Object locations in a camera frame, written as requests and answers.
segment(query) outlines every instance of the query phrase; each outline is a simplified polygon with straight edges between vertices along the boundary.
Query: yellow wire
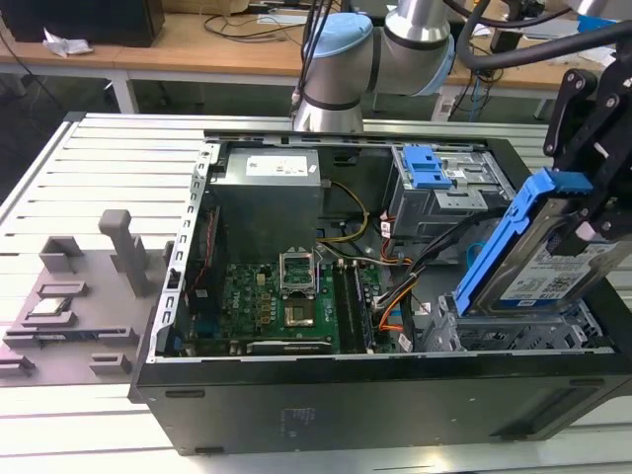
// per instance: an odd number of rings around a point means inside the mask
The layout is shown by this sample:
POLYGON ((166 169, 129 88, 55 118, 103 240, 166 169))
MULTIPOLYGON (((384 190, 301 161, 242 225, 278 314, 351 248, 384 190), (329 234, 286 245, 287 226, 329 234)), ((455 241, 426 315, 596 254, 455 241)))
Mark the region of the yellow wire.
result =
POLYGON ((359 197, 357 197, 352 190, 347 188, 342 183, 338 183, 337 181, 332 181, 332 185, 338 186, 339 188, 343 189, 349 196, 352 197, 352 199, 355 202, 357 202, 357 205, 359 205, 360 208, 362 209, 362 215, 364 217, 364 221, 362 222, 362 226, 360 227, 359 231, 354 234, 347 235, 345 237, 325 237, 322 239, 316 239, 316 241, 317 242, 334 242, 334 243, 349 242, 350 240, 354 240, 360 237, 366 230, 366 227, 368 227, 368 212, 366 210, 366 207, 364 207, 364 204, 362 203, 362 201, 359 200, 359 197))

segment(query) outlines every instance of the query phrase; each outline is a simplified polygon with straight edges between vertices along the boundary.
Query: slotted aluminum surface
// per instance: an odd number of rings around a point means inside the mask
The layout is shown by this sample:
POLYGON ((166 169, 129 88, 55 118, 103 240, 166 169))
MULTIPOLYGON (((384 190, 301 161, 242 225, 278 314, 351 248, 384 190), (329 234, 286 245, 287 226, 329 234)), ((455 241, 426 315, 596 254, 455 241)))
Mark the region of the slotted aluminum surface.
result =
MULTIPOLYGON (((145 247, 173 238, 205 129, 287 130, 285 118, 87 115, 64 123, 0 207, 0 336, 41 270, 50 234, 73 234, 85 249, 110 249, 97 222, 127 208, 145 247)), ((550 165, 538 125, 369 120, 367 131, 508 138, 532 170, 550 165)), ((632 304, 632 260, 609 278, 632 304)), ((632 397, 588 414, 535 443, 409 447, 182 458, 127 386, 0 390, 0 472, 64 473, 512 473, 632 472, 632 397)))

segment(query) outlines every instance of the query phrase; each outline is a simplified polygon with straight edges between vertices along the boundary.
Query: computer tower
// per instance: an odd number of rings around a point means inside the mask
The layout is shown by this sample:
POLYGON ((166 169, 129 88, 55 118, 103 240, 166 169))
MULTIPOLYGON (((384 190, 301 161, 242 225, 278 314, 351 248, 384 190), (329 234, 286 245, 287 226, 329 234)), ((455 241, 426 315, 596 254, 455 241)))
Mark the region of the computer tower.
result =
POLYGON ((17 41, 44 39, 44 28, 69 40, 151 46, 165 22, 162 0, 0 0, 17 41))

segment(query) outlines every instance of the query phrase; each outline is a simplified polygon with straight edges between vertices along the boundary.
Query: blue plastic bracket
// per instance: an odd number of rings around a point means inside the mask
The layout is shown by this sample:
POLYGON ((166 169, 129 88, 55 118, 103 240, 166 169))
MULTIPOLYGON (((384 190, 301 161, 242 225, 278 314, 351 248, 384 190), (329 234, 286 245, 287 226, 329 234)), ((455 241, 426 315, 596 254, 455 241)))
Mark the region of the blue plastic bracket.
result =
POLYGON ((495 261, 507 248, 515 235, 522 235, 531 223, 529 212, 543 195, 549 193, 588 194, 593 185, 582 173, 552 172, 542 169, 530 176, 505 212, 492 237, 468 270, 454 292, 458 314, 462 316, 470 307, 477 286, 487 276, 495 261))
POLYGON ((441 160, 429 146, 404 146, 402 163, 415 189, 449 190, 452 187, 441 160))

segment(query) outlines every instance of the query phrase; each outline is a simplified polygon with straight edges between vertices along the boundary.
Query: hard drive label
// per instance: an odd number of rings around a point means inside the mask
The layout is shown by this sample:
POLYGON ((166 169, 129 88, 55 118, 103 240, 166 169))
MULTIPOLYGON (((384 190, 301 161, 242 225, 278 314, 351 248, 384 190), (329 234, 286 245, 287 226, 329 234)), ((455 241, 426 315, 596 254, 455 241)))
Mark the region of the hard drive label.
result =
POLYGON ((552 256, 542 248, 531 258, 507 288, 504 306, 537 306, 564 298, 591 272, 591 261, 613 250, 617 244, 590 244, 577 257, 552 256))

